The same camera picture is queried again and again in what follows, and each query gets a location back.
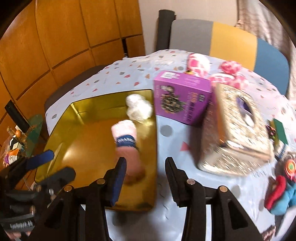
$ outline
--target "curtain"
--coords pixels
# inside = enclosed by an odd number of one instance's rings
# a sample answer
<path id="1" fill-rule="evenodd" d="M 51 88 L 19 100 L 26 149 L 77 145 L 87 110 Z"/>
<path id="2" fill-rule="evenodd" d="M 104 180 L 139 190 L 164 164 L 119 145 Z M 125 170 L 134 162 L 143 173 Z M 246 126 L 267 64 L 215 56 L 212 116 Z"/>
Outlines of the curtain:
<path id="1" fill-rule="evenodd" d="M 290 80 L 286 97 L 296 109 L 296 48 L 278 19 L 259 0 L 237 0 L 236 27 L 273 45 L 290 64 Z"/>

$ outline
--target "gray yellow blue chair backrest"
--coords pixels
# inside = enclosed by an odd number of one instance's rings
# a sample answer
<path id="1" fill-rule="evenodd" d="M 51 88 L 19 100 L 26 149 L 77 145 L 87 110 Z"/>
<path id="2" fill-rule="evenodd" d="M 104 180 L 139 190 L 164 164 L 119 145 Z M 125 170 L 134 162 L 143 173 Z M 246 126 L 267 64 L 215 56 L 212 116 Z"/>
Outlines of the gray yellow blue chair backrest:
<path id="1" fill-rule="evenodd" d="M 241 29 L 199 19 L 174 20 L 170 49 L 237 61 L 286 94 L 289 64 L 285 56 L 266 41 Z"/>

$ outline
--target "pink and white ball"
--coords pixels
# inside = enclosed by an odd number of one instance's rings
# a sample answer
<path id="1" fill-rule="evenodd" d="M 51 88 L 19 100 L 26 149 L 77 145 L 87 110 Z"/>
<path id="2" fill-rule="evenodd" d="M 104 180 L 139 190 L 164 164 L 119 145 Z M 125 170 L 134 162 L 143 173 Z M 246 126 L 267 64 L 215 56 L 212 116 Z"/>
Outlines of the pink and white ball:
<path id="1" fill-rule="evenodd" d="M 210 71 L 210 61 L 202 54 L 189 54 L 186 70 L 190 71 L 197 77 L 205 78 Z"/>
<path id="2" fill-rule="evenodd" d="M 241 74 L 234 76 L 227 73 L 217 73 L 212 74 L 208 79 L 212 82 L 212 86 L 215 86 L 216 83 L 222 83 L 239 90 L 244 90 L 249 86 L 249 81 Z"/>
<path id="3" fill-rule="evenodd" d="M 220 69 L 227 74 L 236 74 L 242 65 L 236 61 L 225 61 L 220 65 Z"/>

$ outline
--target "red sock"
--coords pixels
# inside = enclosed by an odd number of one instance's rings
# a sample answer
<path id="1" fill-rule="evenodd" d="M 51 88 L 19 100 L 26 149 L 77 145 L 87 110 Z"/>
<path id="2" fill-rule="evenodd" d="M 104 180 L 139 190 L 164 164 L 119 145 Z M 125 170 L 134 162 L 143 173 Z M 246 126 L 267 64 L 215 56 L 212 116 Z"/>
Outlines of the red sock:
<path id="1" fill-rule="evenodd" d="M 265 201 L 265 207 L 267 210 L 271 210 L 274 202 L 279 199 L 286 189 L 286 179 L 284 176 L 276 177 L 276 188 L 275 190 L 268 196 Z"/>

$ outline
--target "sparkly gold box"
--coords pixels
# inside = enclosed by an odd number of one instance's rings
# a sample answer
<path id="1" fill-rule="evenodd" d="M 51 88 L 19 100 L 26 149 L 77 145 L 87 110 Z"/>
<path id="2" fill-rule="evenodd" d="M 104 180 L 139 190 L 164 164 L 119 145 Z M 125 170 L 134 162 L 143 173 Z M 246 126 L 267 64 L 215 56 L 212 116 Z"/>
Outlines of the sparkly gold box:
<path id="1" fill-rule="evenodd" d="M 269 162 L 272 146 L 251 96 L 216 85 L 203 123 L 201 152 L 198 167 L 220 175 L 248 175 Z"/>

